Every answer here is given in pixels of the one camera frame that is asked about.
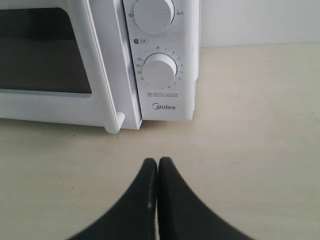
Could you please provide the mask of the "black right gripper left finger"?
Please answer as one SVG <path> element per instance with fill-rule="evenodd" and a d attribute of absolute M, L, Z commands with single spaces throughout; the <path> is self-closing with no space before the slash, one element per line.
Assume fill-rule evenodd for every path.
<path fill-rule="evenodd" d="M 146 158 L 121 198 L 71 240 L 154 240 L 157 206 L 157 163 Z"/>

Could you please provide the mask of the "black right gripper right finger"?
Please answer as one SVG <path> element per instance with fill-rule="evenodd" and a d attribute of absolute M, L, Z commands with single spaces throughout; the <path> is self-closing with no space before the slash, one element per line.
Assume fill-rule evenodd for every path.
<path fill-rule="evenodd" d="M 169 157 L 158 165 L 158 230 L 161 240 L 251 239 L 207 207 Z"/>

